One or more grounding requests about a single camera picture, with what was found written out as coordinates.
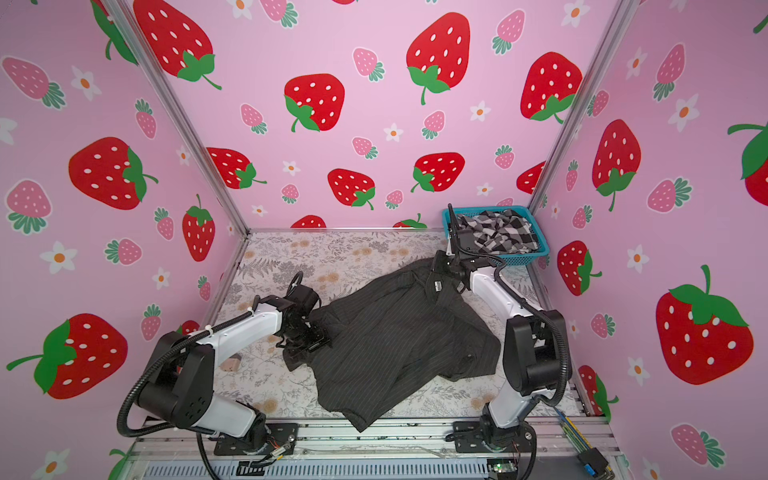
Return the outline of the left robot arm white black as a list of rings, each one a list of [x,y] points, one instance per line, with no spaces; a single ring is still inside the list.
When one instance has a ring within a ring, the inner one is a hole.
[[[214,392],[215,370],[249,345],[271,335],[290,355],[314,352],[331,342],[306,321],[310,308],[274,295],[256,297],[246,313],[199,332],[165,334],[130,390],[118,415],[118,432],[139,437],[163,429],[245,438],[262,428],[260,413]]]

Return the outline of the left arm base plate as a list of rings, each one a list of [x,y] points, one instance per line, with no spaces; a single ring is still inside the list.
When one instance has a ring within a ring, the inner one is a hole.
[[[292,455],[298,437],[299,424],[290,422],[268,422],[259,424],[241,438],[221,434],[214,447],[215,456],[267,456],[277,452],[278,456]]]

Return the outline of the small wooden block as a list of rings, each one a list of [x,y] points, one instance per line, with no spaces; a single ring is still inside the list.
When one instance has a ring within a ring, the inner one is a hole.
[[[235,353],[226,360],[224,360],[219,368],[223,372],[235,373],[238,372],[242,363],[242,356],[239,353]]]

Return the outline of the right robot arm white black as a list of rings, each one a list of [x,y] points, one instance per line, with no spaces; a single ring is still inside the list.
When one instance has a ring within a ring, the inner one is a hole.
[[[431,270],[457,281],[506,322],[502,346],[505,383],[484,408],[480,425],[490,433],[522,428],[539,404],[557,407],[572,376],[565,320],[533,305],[503,278],[498,258],[439,251]]]

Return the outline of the teal plastic basket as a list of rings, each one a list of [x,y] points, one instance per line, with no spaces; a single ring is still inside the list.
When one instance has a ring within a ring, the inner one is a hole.
[[[536,220],[534,219],[533,215],[530,213],[530,211],[527,208],[522,206],[492,206],[492,207],[462,207],[462,208],[449,206],[447,209],[445,209],[442,212],[443,229],[446,234],[446,237],[449,240],[449,243],[450,243],[450,231],[452,229],[458,230],[457,220],[456,220],[457,214],[474,215],[484,210],[503,211],[506,209],[512,209],[513,211],[519,213],[520,215],[522,215],[532,223],[534,230],[539,235],[539,239],[542,243],[540,250],[535,253],[523,254],[523,255],[495,255],[495,254],[484,254],[484,253],[478,253],[477,255],[481,257],[494,256],[500,260],[503,260],[505,264],[508,266],[525,266],[541,257],[546,257],[550,253],[550,248],[548,246],[546,238],[541,228],[537,224]]]

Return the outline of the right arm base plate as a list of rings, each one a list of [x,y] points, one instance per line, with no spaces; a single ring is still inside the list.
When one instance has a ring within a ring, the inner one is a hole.
[[[530,424],[498,428],[484,420],[457,421],[444,440],[453,443],[458,453],[530,453],[537,440]]]

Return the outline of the black white checkered shirt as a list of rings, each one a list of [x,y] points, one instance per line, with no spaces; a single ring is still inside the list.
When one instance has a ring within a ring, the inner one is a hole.
[[[523,255],[542,246],[532,223],[512,209],[484,210],[474,215],[457,214],[458,230],[471,230],[478,253]]]

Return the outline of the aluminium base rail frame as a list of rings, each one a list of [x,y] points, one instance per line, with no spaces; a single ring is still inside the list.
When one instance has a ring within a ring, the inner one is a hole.
[[[201,459],[192,433],[166,431],[137,440],[115,479],[587,479],[578,450],[555,417],[532,417],[517,447],[491,452],[480,441],[448,441],[464,425],[453,418],[389,418],[363,433],[343,419],[296,419],[293,449],[259,468],[258,456]]]

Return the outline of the dark grey pinstriped shirt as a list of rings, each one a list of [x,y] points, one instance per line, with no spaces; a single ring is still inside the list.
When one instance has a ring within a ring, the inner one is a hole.
[[[501,342],[430,258],[378,277],[313,311],[331,339],[315,352],[284,353],[289,370],[314,373],[319,404],[362,432],[441,376],[492,375]]]

